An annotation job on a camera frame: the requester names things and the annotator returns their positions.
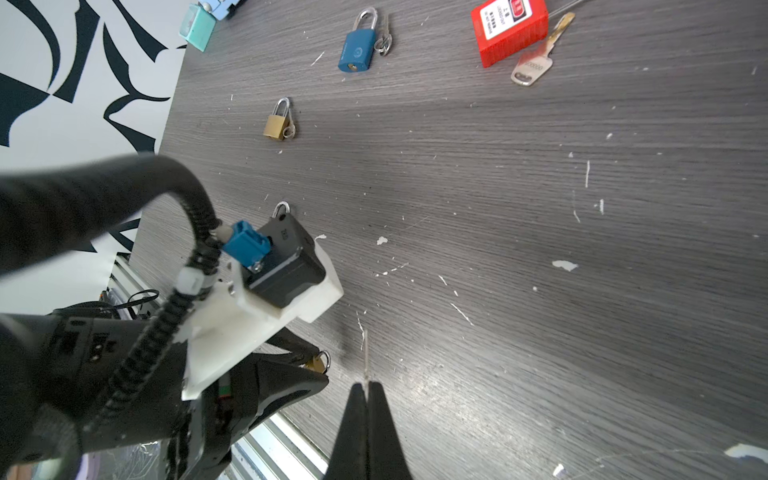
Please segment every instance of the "gold key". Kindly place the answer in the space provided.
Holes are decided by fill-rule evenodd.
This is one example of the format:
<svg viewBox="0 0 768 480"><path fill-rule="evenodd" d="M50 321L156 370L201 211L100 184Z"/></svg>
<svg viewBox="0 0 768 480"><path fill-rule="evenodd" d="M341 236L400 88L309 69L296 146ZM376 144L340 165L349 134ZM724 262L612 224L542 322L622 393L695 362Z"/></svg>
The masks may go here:
<svg viewBox="0 0 768 480"><path fill-rule="evenodd" d="M285 114L278 114L281 104L285 104ZM277 101L275 110L266 120L266 127L264 127L264 136L274 138L275 140L282 140L285 137L293 138L296 135L296 125L293 124L293 118L290 114L290 100L288 97L283 97Z"/></svg>
<svg viewBox="0 0 768 480"><path fill-rule="evenodd" d="M552 66L549 52L554 48L554 43L563 35L563 31L571 24L576 15L569 12L563 15L552 35L544 40L544 44L531 53L523 54L518 61L518 66L512 71L512 81L523 87L530 87Z"/></svg>

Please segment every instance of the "metal wire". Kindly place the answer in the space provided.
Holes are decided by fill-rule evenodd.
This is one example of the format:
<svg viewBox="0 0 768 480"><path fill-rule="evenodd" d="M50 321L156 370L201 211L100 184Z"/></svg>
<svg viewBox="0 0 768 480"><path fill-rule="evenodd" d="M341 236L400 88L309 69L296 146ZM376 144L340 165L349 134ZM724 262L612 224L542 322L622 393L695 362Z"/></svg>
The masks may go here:
<svg viewBox="0 0 768 480"><path fill-rule="evenodd" d="M567 5L564 5L564 6L560 7L560 8L558 8L554 12L549 12L549 21L551 22L553 18L557 17L562 12L567 12L571 8L575 7L576 5L578 5L578 4L582 3L582 2L586 2L586 1L587 0L574 0L571 3L568 3Z"/></svg>

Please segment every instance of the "black and white patterned wall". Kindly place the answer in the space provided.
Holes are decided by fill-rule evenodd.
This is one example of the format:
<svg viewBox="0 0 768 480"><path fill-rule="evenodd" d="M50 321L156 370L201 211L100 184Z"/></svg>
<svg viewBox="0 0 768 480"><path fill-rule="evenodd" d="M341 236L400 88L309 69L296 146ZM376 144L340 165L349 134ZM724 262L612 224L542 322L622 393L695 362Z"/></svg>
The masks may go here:
<svg viewBox="0 0 768 480"><path fill-rule="evenodd" d="M0 173L157 151L189 3L0 0ZM79 251L0 279L0 310L47 313L94 300L139 222L137 214Z"/></svg>

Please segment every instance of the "light blue object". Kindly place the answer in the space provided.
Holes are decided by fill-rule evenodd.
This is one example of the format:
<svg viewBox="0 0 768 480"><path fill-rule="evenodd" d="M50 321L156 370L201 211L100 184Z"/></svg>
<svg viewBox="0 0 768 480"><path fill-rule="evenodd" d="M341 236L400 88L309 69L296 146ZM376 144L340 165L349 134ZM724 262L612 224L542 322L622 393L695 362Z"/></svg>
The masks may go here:
<svg viewBox="0 0 768 480"><path fill-rule="evenodd" d="M210 6L210 10L206 8L210 12L211 15L216 17L216 20L224 20L227 15L230 14L230 7L233 7L237 5L240 2L240 0L223 0L222 2L219 2L217 0L208 0L207 2L201 2L203 7L205 7L206 4Z"/></svg>
<svg viewBox="0 0 768 480"><path fill-rule="evenodd" d="M216 19L200 5L192 4L181 22L179 35L197 50L205 51L210 34L214 32Z"/></svg>
<svg viewBox="0 0 768 480"><path fill-rule="evenodd" d="M234 233L222 250L244 267L251 268L256 265L272 250L269 239L255 231L245 220L235 223L232 230Z"/></svg>

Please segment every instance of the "blue padlock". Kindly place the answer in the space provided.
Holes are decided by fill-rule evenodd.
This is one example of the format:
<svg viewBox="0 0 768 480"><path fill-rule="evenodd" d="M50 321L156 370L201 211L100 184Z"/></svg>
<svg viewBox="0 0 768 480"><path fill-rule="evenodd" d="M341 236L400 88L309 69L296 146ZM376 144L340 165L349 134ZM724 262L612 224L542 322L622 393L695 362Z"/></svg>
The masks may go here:
<svg viewBox="0 0 768 480"><path fill-rule="evenodd" d="M357 27L360 21L371 15L373 23L370 28ZM346 36L344 49L341 51L339 59L339 70L341 71L366 71L371 65L371 56L373 55L373 44L376 43L376 22L379 20L379 13L373 7L368 7L355 19L355 28Z"/></svg>

